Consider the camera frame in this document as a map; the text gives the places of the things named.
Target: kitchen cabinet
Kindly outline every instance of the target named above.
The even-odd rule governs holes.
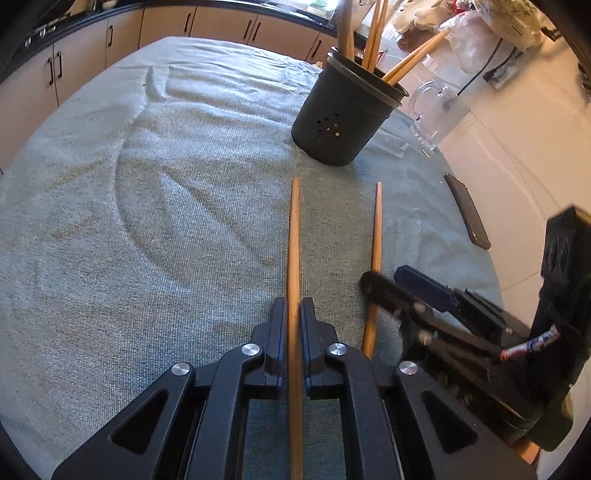
[[[139,47],[166,37],[188,37],[197,7],[153,7],[144,11]]]
[[[319,33],[318,38],[310,49],[306,61],[308,63],[326,62],[328,52],[332,47],[336,47],[336,37],[331,37],[325,33]]]
[[[109,68],[138,49],[143,16],[144,10],[140,9],[108,19],[106,68]]]
[[[316,30],[278,18],[259,15],[248,44],[305,60],[316,38],[318,38]]]
[[[58,107],[53,46],[0,85],[0,168],[6,171],[33,132]]]
[[[54,43],[53,62],[60,104],[105,69],[107,22],[94,23]]]
[[[257,14],[227,8],[197,7],[192,37],[248,43]]]

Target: smartphone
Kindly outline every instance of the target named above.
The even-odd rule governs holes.
[[[468,230],[470,241],[474,245],[477,245],[484,250],[488,250],[491,247],[491,242],[488,239],[486,230],[482,224],[480,215],[478,215],[476,205],[474,205],[472,197],[470,197],[468,189],[451,173],[446,173],[444,178],[452,191],[453,197],[456,199],[457,206],[460,209],[464,224],[466,225],[466,230]]]

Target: wire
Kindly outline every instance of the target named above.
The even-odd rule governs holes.
[[[471,78],[471,79],[468,81],[468,83],[467,83],[467,84],[465,84],[465,85],[464,85],[464,86],[463,86],[463,87],[460,89],[460,91],[457,93],[457,94],[458,94],[458,96],[459,96],[459,95],[461,95],[461,94],[462,94],[462,92],[463,92],[464,90],[466,90],[466,89],[467,89],[467,88],[468,88],[468,87],[469,87],[469,86],[472,84],[472,82],[473,82],[474,80],[476,80],[476,79],[477,79],[477,78],[480,76],[480,74],[481,74],[482,72],[484,72],[484,69],[485,69],[486,67],[488,67],[488,65],[489,65],[489,63],[490,63],[490,62],[492,62],[492,58],[495,56],[495,53],[499,51],[499,48],[501,48],[501,43],[503,43],[503,39],[502,39],[502,38],[501,38],[501,39],[499,39],[499,43],[498,43],[498,44],[496,44],[496,47],[495,47],[495,49],[494,49],[494,50],[493,50],[493,52],[491,53],[491,56],[488,58],[487,62],[486,62],[486,63],[484,64],[484,66],[483,66],[483,67],[480,69],[480,71],[479,71],[479,72],[478,72],[476,75],[474,75],[474,76],[473,76],[473,77],[472,77],[472,78]]]
[[[500,69],[501,67],[504,67],[507,62],[511,59],[511,57],[513,56],[513,54],[517,51],[517,47],[513,47],[513,50],[511,50],[511,53],[509,53],[509,56],[503,60],[501,63],[499,63],[495,68],[493,68],[492,70],[489,70],[488,72],[486,72],[482,78],[484,78],[485,82],[490,82],[491,78],[494,77],[496,71],[498,69]]]

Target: wooden chopstick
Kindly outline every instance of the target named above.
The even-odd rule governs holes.
[[[384,75],[382,80],[389,83],[390,85],[396,85],[408,72],[415,68],[415,66],[423,59],[425,55],[432,52],[435,47],[437,47],[437,45],[443,41],[450,31],[451,29],[446,28],[434,37],[427,40],[423,45],[415,49],[404,60],[399,62],[386,75]]]
[[[368,71],[373,73],[375,70],[375,64],[378,59],[379,45],[382,43],[382,33],[384,32],[384,25],[386,22],[386,14],[388,12],[388,0],[382,1],[382,9],[379,13],[378,28],[374,35],[374,44],[372,46],[371,53],[369,55]]]
[[[375,7],[374,7],[374,15],[371,19],[371,25],[369,27],[368,39],[365,43],[365,49],[363,51],[363,60],[361,61],[361,66],[365,70],[368,70],[369,58],[371,56],[372,50],[374,49],[374,38],[375,38],[376,30],[378,29],[381,6],[382,6],[382,0],[376,0]]]
[[[382,270],[382,183],[379,181],[375,190],[374,210],[374,238],[371,249],[371,270],[379,272]],[[363,331],[362,350],[368,358],[372,358],[375,349],[375,336],[378,330],[378,306],[370,303],[368,305],[365,330]]]
[[[291,480],[302,480],[304,475],[300,302],[300,179],[294,178],[287,248],[287,400]]]
[[[351,17],[353,15],[353,0],[341,0],[339,16],[337,18],[336,41],[339,53],[349,60],[355,59],[355,48],[349,48]]]

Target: black utensil holder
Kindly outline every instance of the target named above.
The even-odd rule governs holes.
[[[327,165],[351,163],[408,92],[335,48],[291,127],[295,144]]]

